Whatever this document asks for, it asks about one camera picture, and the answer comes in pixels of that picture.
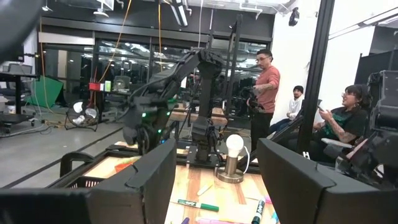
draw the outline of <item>white globe bulb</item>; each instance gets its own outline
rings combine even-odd
[[[226,147],[228,148],[228,156],[237,158],[244,146],[243,138],[237,134],[232,134],[226,139]]]

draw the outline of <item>black shirt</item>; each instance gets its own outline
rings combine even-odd
[[[340,107],[331,110],[331,113],[333,114],[333,119],[345,132],[354,134],[357,138],[364,134],[368,117],[368,113],[365,110],[354,108],[351,111],[346,111],[345,107]],[[331,125],[327,122],[321,130],[314,133],[313,138],[317,141],[320,141],[322,138],[339,140],[338,136],[333,132]],[[356,139],[349,142],[349,144],[354,144]]]

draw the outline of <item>woman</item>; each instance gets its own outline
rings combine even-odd
[[[332,158],[323,153],[326,144],[322,142],[322,138],[354,144],[355,140],[364,134],[368,116],[366,109],[371,101],[367,87],[351,85],[346,88],[342,97],[342,107],[331,111],[319,110],[324,121],[314,124],[315,132],[312,133],[310,147],[307,150],[313,161],[334,162]],[[287,139],[281,145],[297,151],[297,138]]]

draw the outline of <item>lamp base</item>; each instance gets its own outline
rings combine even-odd
[[[223,182],[238,184],[243,181],[243,172],[236,169],[236,172],[234,174],[227,174],[225,172],[225,167],[220,167],[217,168],[216,177]]]

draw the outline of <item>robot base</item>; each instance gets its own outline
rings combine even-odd
[[[196,159],[198,148],[196,146],[190,146],[185,162],[187,167],[201,167],[201,168],[217,168],[220,166],[220,161],[215,154],[208,155],[208,161],[198,161]]]
[[[228,174],[225,167],[220,167],[216,170],[216,177],[223,182],[238,184],[243,181],[243,172],[237,169],[234,174]]]

